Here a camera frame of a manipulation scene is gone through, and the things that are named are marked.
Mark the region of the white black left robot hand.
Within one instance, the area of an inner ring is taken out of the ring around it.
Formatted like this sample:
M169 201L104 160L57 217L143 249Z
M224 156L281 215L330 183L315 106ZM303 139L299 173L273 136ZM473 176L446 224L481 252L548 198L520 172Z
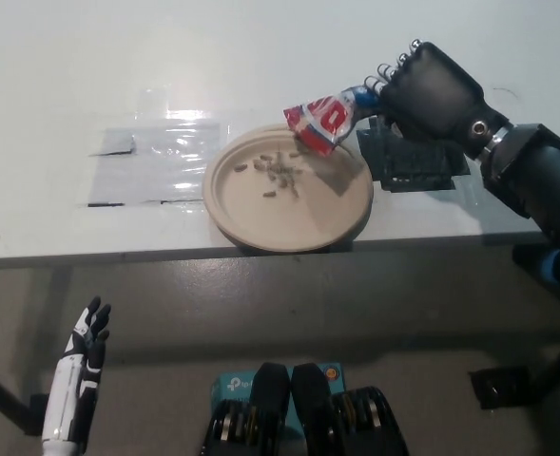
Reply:
M94 297L57 362L42 430L44 455L84 455L106 360L111 306Z

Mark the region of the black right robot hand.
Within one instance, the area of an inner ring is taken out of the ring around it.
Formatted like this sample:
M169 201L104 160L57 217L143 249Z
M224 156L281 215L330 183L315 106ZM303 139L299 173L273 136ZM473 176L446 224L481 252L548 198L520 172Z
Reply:
M396 66L379 65L364 85L398 126L456 143L473 160L510 124L487 104L481 85L431 42L414 40Z

